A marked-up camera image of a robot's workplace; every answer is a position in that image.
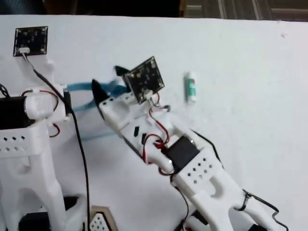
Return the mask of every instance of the white table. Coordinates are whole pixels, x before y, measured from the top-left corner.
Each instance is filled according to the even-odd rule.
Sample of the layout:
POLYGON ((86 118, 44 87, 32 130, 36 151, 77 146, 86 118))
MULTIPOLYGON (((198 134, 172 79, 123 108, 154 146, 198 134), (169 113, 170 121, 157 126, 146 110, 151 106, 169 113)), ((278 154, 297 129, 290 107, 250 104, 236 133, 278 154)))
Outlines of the white table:
MULTIPOLYGON (((42 57, 52 61, 58 83, 107 82, 115 64, 133 68, 154 55, 166 85, 163 102, 215 143, 228 172, 276 205, 277 218, 290 230, 308 227, 308 24, 0 16, 0 82, 11 93, 34 84, 22 59, 12 57, 14 30, 27 26, 49 26, 47 56, 31 60, 38 70, 42 57), (191 107, 184 102, 186 71, 199 76, 198 101, 191 107)), ((74 93, 73 101, 78 97, 86 102, 91 92, 74 93)), ((83 134, 110 130, 96 109, 78 119, 83 134)), ((61 135, 51 140, 57 177, 65 193, 83 193, 75 130, 70 122, 59 125, 61 135)), ((146 166, 115 135, 84 142, 84 148, 91 203, 109 206, 120 231, 173 230, 185 203, 157 167, 146 166)), ((238 219, 233 223, 248 230, 238 219)))

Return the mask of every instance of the black cable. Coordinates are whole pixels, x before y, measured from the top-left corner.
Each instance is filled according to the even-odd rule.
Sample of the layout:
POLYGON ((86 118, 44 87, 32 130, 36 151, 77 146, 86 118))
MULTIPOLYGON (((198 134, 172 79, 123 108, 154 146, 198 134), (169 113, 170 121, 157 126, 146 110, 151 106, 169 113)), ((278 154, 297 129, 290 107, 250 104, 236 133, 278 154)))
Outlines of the black cable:
POLYGON ((258 197, 258 196, 256 196, 256 195, 253 195, 252 193, 247 192, 247 191, 244 190, 244 189, 243 189, 243 191, 244 191, 246 194, 248 193, 250 196, 254 197, 257 201, 260 201, 261 203, 263 203, 263 204, 265 204, 266 206, 268 206, 268 207, 270 207, 271 209, 273 209, 275 212, 271 215, 271 217, 274 219, 274 221, 275 221, 277 224, 279 224, 279 225, 285 227, 285 230, 286 230, 286 231, 289 231, 289 228, 288 228, 285 224, 281 223, 280 221, 278 221, 278 220, 276 219, 276 216, 277 216, 277 214, 279 213, 279 209, 278 209, 277 207, 275 207, 275 206, 272 205, 271 203, 269 203, 269 202, 263 200, 262 198, 260 198, 260 197, 258 197))
POLYGON ((214 143, 213 143, 212 141, 210 141, 208 138, 206 138, 206 137, 204 137, 203 135, 199 134, 198 132, 196 132, 196 131, 194 131, 194 130, 192 130, 192 131, 193 131, 197 136, 199 136, 199 137, 202 138, 203 140, 207 141, 207 142, 213 147, 213 150, 214 150, 214 153, 215 153, 216 158, 219 160, 219 162, 221 162, 220 157, 219 157, 219 155, 218 155, 218 152, 217 152, 217 150, 216 150, 216 147, 215 147, 214 143))
POLYGON ((175 187, 176 190, 179 191, 179 193, 181 194, 181 196, 183 197, 184 201, 185 201, 185 204, 186 204, 186 207, 187 207, 187 212, 186 212, 186 216, 184 217, 184 219, 181 220, 181 222, 177 225, 177 227, 174 229, 174 231, 181 231, 181 230, 184 230, 184 225, 185 225, 185 222, 186 222, 186 219, 188 218, 188 215, 189 215, 189 205, 188 205, 188 202, 184 196, 184 194, 177 188, 175 187))
POLYGON ((81 137, 79 133, 79 128, 78 128, 78 123, 77 123, 77 118, 76 115, 72 109, 72 107, 69 105, 69 103, 64 99, 64 97, 61 95, 61 93, 41 74, 39 73, 34 66, 30 63, 28 60, 27 56, 25 54, 22 54, 23 58, 25 61, 32 67, 34 73, 39 77, 44 83, 46 83, 60 98, 60 100, 65 104, 65 106, 68 108, 69 112, 72 114, 74 124, 75 124, 75 129, 76 129, 76 134, 77 134, 77 139, 78 139, 78 144, 80 147, 81 155, 82 155, 82 160, 83 160, 83 166, 85 169, 85 176, 86 176, 86 187, 87 187, 87 227, 88 230, 90 230, 90 193, 89 193, 89 176, 88 176, 88 168, 87 168, 87 161, 86 161, 86 156, 85 152, 83 150, 82 142, 81 142, 81 137))
POLYGON ((4 95, 5 98, 10 98, 10 94, 9 94, 8 90, 2 84, 0 84, 0 91, 1 91, 2 95, 4 95))

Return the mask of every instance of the blue cable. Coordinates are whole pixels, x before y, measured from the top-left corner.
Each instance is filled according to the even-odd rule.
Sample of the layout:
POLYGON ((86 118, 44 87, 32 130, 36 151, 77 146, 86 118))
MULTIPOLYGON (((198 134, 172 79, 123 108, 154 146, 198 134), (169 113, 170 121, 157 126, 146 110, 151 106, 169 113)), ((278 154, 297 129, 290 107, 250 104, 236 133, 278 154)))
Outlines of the blue cable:
MULTIPOLYGON (((67 85, 67 91, 72 92, 72 91, 78 91, 78 90, 92 90, 91 85, 92 85, 91 82, 73 83, 73 84, 67 85)), ((105 92, 107 92, 107 94, 109 94, 111 97, 115 97, 115 98, 127 92, 127 88, 124 86, 118 85, 117 81, 115 80, 111 81, 110 83, 101 83, 101 88, 105 92)), ((96 104, 95 104, 94 99, 92 99, 90 102, 85 103, 84 105, 74 107, 73 110, 75 112, 86 111, 94 107, 96 107, 96 104)), ((101 134, 94 135, 94 136, 81 137, 81 140, 91 141, 97 138, 107 137, 111 135, 115 135, 115 133, 106 132, 106 133, 101 133, 101 134)))

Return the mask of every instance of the connector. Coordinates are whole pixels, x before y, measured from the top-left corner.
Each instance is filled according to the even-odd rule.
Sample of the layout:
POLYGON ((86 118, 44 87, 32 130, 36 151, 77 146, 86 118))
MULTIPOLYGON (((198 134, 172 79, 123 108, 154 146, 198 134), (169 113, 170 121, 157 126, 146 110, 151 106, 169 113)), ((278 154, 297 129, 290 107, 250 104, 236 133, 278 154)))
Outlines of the connector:
POLYGON ((21 48, 19 48, 18 49, 18 51, 19 51, 19 53, 20 54, 28 54, 28 53, 30 53, 30 48, 29 47, 21 47, 21 48))

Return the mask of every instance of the black circuit board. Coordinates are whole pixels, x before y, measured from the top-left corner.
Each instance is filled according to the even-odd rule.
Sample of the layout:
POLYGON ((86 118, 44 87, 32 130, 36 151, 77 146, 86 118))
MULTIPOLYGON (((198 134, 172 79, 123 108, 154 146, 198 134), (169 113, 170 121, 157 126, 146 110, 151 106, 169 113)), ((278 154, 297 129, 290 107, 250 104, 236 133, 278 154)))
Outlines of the black circuit board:
POLYGON ((47 54, 48 26, 17 28, 13 56, 21 56, 19 48, 28 47, 27 55, 47 54))
POLYGON ((155 94, 165 86, 154 56, 126 73, 125 78, 139 104, 147 100, 148 94, 155 94))

